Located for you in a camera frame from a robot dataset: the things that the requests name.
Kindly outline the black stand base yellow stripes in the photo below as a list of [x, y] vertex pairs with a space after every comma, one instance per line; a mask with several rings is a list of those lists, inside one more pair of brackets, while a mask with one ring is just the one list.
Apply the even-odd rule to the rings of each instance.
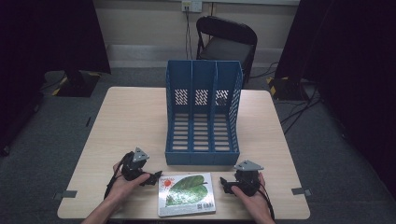
[[293, 81], [288, 77], [268, 77], [266, 82], [269, 87], [269, 92], [276, 100], [306, 101], [308, 99], [301, 82]]
[[53, 92], [54, 96], [62, 97], [90, 97], [100, 79], [100, 75], [86, 71], [72, 71], [65, 73], [58, 87]]

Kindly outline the person's right hand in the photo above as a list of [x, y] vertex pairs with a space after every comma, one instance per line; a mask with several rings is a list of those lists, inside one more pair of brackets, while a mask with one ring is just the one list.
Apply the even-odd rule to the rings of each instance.
[[265, 192], [265, 181], [262, 173], [259, 173], [260, 188], [253, 196], [247, 196], [242, 190], [237, 192], [235, 195], [239, 198], [248, 212], [252, 214], [265, 213], [270, 215], [270, 209], [266, 200]]

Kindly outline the person's left hand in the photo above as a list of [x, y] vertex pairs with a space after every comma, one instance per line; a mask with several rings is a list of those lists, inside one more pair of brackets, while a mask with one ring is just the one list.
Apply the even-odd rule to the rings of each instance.
[[132, 194], [134, 189], [139, 187], [150, 177], [150, 174], [143, 174], [135, 180], [128, 181], [121, 174], [119, 163], [116, 163], [113, 166], [113, 171], [115, 172], [116, 180], [113, 183], [107, 198], [117, 205], [124, 203], [126, 199]]

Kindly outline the green leaf picture book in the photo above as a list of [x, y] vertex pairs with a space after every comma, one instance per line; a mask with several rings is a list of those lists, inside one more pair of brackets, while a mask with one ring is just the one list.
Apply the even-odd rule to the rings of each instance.
[[216, 210], [210, 173], [168, 175], [159, 179], [159, 217], [208, 214]]

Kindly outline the blue plastic file rack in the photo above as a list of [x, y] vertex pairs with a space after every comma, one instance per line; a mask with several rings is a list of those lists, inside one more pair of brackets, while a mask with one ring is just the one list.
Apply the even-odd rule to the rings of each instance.
[[234, 165], [243, 84], [237, 61], [170, 61], [166, 69], [169, 165]]

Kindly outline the white wall socket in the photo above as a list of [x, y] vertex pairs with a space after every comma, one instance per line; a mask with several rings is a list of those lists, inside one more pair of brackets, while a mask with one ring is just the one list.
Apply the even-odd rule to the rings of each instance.
[[203, 2], [199, 0], [182, 0], [181, 10], [183, 12], [201, 13]]

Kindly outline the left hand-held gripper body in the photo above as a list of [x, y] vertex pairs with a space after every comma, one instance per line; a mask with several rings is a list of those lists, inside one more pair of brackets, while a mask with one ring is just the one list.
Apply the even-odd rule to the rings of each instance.
[[128, 181], [134, 180], [143, 174], [142, 168], [149, 159], [140, 147], [136, 147], [134, 151], [127, 153], [121, 162], [121, 174]]

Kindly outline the black folding chair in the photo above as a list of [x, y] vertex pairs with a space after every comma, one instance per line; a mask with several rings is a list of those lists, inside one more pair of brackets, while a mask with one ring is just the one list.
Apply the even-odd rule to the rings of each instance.
[[246, 24], [215, 16], [204, 16], [196, 22], [199, 36], [197, 60], [238, 61], [248, 83], [258, 37]]

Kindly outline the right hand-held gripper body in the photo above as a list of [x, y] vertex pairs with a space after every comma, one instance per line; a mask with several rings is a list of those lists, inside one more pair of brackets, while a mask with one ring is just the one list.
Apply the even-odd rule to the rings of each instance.
[[247, 196], [253, 196], [260, 188], [259, 171], [263, 167], [253, 161], [245, 160], [234, 166], [237, 187]]

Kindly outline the black curtain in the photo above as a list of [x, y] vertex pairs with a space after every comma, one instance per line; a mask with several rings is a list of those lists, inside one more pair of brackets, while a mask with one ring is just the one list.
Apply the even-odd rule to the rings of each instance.
[[318, 83], [396, 199], [396, 0], [300, 0], [276, 77]]

